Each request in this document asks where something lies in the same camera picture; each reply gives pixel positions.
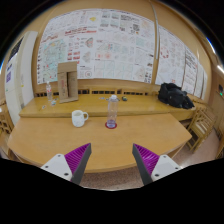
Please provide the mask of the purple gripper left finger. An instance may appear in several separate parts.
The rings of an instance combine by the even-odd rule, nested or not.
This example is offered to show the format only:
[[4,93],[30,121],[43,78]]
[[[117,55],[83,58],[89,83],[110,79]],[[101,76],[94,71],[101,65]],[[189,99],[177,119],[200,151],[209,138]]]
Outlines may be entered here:
[[79,185],[91,153],[91,144],[88,143],[65,155],[56,154],[42,169]]

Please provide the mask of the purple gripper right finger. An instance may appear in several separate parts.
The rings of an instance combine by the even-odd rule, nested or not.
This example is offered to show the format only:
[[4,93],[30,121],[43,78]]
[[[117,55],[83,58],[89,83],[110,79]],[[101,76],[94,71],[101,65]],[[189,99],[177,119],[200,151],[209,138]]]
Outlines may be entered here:
[[144,185],[148,185],[181,169],[168,155],[159,156],[138,144],[133,145],[132,154]]

